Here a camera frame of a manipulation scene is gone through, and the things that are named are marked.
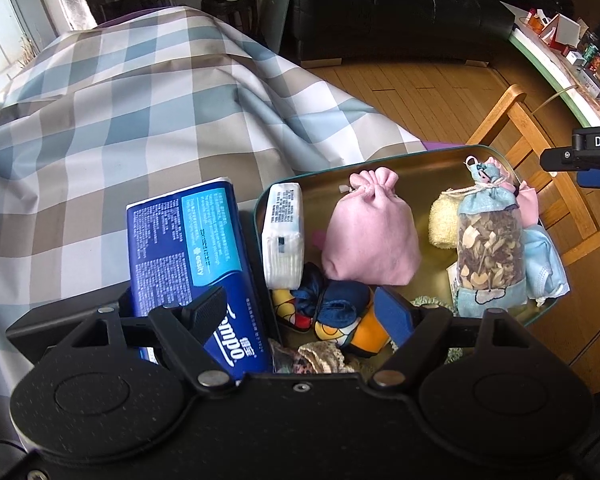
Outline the colourful silk scarf bundle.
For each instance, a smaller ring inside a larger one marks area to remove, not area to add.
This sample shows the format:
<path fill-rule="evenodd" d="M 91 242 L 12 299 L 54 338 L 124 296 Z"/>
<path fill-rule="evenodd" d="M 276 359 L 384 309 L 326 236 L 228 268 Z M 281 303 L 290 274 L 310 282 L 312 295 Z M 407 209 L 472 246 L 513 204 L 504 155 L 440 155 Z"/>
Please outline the colourful silk scarf bundle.
<path fill-rule="evenodd" d="M 356 281 L 326 278 L 314 263 L 306 263 L 297 289 L 271 292 L 277 317 L 297 332 L 313 332 L 320 341 L 360 356 L 376 356 L 389 343 L 374 310 L 374 291 Z"/>

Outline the green fuzzy ball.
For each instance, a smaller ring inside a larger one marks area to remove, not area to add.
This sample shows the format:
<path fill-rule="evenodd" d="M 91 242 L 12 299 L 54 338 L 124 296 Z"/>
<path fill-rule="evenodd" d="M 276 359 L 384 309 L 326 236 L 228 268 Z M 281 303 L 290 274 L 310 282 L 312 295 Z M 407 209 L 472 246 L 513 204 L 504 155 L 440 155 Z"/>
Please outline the green fuzzy ball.
<path fill-rule="evenodd" d="M 453 347 L 445 333 L 454 321 L 454 310 L 441 300 L 420 297 L 419 301 L 396 298 L 396 328 L 390 330 L 391 348 L 395 356 L 407 356 L 419 363 L 451 364 L 463 356 Z"/>

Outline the blue Tempo tissue pack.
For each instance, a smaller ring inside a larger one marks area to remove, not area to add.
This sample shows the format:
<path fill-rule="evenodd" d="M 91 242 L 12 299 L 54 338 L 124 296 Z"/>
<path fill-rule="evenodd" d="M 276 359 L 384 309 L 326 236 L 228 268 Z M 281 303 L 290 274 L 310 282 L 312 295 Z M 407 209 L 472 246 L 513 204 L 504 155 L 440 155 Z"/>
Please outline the blue Tempo tissue pack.
<path fill-rule="evenodd" d="M 234 186 L 219 178 L 126 207 L 133 314 L 185 307 L 213 286 L 226 293 L 204 350 L 228 374 L 269 373 L 273 359 L 239 221 Z"/>

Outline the pink drawstring pouch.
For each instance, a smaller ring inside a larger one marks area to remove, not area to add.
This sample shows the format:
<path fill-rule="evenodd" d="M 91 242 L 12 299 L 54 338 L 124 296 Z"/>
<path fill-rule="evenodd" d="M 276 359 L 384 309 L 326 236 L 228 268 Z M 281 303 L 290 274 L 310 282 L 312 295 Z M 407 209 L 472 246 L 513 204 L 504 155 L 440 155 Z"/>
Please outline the pink drawstring pouch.
<path fill-rule="evenodd" d="M 387 168 L 349 177 L 351 191 L 327 223 L 321 265 L 332 281 L 406 286 L 422 261 L 410 205 L 396 194 L 398 174 Z"/>

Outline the potpourri sachet with blue cloth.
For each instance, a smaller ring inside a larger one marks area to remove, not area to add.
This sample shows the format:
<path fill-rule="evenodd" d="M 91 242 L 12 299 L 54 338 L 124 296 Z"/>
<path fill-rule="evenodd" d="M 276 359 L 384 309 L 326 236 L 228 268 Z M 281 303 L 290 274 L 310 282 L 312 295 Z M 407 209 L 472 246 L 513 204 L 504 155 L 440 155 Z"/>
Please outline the potpourri sachet with blue cloth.
<path fill-rule="evenodd" d="M 528 300 L 522 219 L 516 188 L 492 158 L 465 159 L 474 184 L 448 192 L 457 197 L 455 305 L 463 318 L 509 310 Z"/>

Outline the light blue face mask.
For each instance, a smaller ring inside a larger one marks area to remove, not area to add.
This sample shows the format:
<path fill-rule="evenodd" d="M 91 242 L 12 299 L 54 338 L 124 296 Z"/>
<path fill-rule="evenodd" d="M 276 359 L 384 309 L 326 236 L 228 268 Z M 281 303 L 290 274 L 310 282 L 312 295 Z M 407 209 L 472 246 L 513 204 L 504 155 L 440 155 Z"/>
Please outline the light blue face mask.
<path fill-rule="evenodd" d="M 524 228 L 522 236 L 528 298 L 542 307 L 549 299 L 567 295 L 567 274 L 547 230 L 536 224 Z"/>

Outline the white small tissue packet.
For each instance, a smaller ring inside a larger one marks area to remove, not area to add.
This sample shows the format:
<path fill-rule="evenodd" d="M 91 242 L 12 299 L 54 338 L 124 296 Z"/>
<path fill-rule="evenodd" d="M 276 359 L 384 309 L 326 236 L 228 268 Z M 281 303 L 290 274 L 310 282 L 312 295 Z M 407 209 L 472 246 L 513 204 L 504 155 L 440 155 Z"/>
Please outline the white small tissue packet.
<path fill-rule="evenodd" d="M 304 265 L 303 200 L 299 183 L 276 183 L 268 190 L 261 250 L 268 289 L 297 289 Z"/>

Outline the cream fuzzy plush bundle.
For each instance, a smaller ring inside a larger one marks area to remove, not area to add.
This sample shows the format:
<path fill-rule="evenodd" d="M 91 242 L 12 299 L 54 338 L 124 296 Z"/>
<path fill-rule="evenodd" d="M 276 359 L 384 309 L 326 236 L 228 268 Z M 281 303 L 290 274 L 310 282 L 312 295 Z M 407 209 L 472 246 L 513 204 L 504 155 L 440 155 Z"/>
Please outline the cream fuzzy plush bundle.
<path fill-rule="evenodd" d="M 429 243 L 439 249 L 455 249 L 458 232 L 458 207 L 462 198 L 451 190 L 442 192 L 432 203 L 428 220 Z"/>

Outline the small pink ribbon sachet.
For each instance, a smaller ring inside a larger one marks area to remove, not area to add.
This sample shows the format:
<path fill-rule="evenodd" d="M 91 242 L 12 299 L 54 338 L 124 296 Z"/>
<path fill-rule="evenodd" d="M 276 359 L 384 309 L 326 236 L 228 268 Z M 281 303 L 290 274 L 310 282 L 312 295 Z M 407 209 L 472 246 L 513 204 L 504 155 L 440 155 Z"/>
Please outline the small pink ribbon sachet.
<path fill-rule="evenodd" d="M 358 371 L 346 361 L 342 352 L 331 341 L 313 341 L 302 344 L 298 349 L 283 347 L 273 339 L 268 343 L 276 374 L 349 374 Z"/>

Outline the wooden chair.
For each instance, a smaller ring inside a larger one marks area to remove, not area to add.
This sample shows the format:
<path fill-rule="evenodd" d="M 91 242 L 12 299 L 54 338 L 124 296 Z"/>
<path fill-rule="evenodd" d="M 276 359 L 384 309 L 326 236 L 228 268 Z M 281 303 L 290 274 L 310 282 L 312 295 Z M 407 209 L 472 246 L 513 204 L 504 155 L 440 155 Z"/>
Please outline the wooden chair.
<path fill-rule="evenodd" d="M 526 181 L 538 193 L 540 223 L 557 237 L 562 263 L 571 266 L 600 251 L 600 220 L 574 177 L 541 165 L 541 157 L 555 144 L 528 107 L 526 97 L 518 84 L 509 86 L 466 143 L 491 146 L 505 130 L 515 133 L 515 141 L 502 159 L 518 180 Z"/>

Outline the gold metal tin box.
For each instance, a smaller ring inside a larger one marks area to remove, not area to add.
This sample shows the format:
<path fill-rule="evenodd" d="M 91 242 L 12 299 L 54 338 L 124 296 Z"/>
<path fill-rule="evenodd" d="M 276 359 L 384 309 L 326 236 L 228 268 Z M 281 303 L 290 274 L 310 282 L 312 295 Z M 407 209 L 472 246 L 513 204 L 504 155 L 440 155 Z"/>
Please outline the gold metal tin box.
<path fill-rule="evenodd" d="M 464 188 L 471 185 L 471 178 L 464 166 L 467 156 L 475 155 L 478 159 L 487 159 L 489 156 L 497 158 L 505 168 L 511 172 L 509 160 L 493 148 L 483 145 L 465 145 L 446 150 L 426 151 L 416 154 L 396 155 L 384 159 L 361 162 L 360 164 L 334 168 L 331 170 L 304 174 L 293 177 L 290 182 L 298 182 L 302 188 L 304 232 L 306 233 L 306 260 L 320 264 L 321 251 L 314 245 L 317 238 L 326 231 L 329 218 L 336 203 L 343 196 L 340 186 L 349 184 L 350 174 L 364 169 L 387 167 L 394 170 L 399 181 L 396 185 L 396 194 L 403 198 L 411 207 L 419 239 L 422 263 L 411 283 L 396 289 L 407 300 L 422 296 L 437 298 L 448 306 L 452 306 L 453 295 L 448 274 L 448 267 L 456 261 L 455 250 L 435 248 L 428 242 L 428 217 L 432 203 L 439 194 L 448 188 Z M 268 188 L 261 194 L 254 206 L 252 228 L 254 239 L 257 240 L 256 249 L 260 252 L 261 232 L 268 202 Z M 544 313 L 548 312 L 558 299 L 545 300 L 538 306 L 535 300 L 530 299 L 524 306 L 509 309 L 522 325 L 528 327 Z M 317 340 L 314 331 L 298 332 L 285 325 L 275 314 L 272 314 L 277 323 L 277 336 L 275 337 L 283 347 L 296 350 L 302 344 Z"/>

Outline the checkered blue beige tablecloth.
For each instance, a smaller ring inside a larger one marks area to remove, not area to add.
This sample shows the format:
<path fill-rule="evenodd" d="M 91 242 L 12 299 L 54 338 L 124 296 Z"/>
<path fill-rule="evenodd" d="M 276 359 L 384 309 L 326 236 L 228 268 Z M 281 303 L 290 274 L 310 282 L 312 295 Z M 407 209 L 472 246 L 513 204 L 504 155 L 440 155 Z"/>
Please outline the checkered blue beige tablecloth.
<path fill-rule="evenodd" d="M 218 177 L 240 206 L 295 174 L 418 153 L 373 107 L 189 8 L 54 41 L 0 103 L 0 439 L 28 363 L 6 328 L 125 281 L 125 208 Z"/>

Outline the black leather sofa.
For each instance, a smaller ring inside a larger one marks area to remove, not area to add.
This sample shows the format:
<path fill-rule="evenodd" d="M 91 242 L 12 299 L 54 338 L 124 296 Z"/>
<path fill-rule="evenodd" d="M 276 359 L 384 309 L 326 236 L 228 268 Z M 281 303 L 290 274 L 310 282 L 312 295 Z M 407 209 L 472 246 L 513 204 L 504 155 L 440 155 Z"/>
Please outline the black leather sofa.
<path fill-rule="evenodd" d="M 489 61 L 513 13 L 498 0 L 289 0 L 284 53 L 297 61 Z"/>

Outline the dark round side table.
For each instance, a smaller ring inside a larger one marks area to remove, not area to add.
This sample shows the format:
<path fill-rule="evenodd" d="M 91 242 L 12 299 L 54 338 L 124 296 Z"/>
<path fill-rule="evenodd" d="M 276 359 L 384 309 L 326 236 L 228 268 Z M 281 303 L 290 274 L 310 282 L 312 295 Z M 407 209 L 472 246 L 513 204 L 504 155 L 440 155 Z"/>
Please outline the dark round side table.
<path fill-rule="evenodd" d="M 201 0 L 200 8 L 221 21 L 253 37 L 258 29 L 257 0 Z"/>

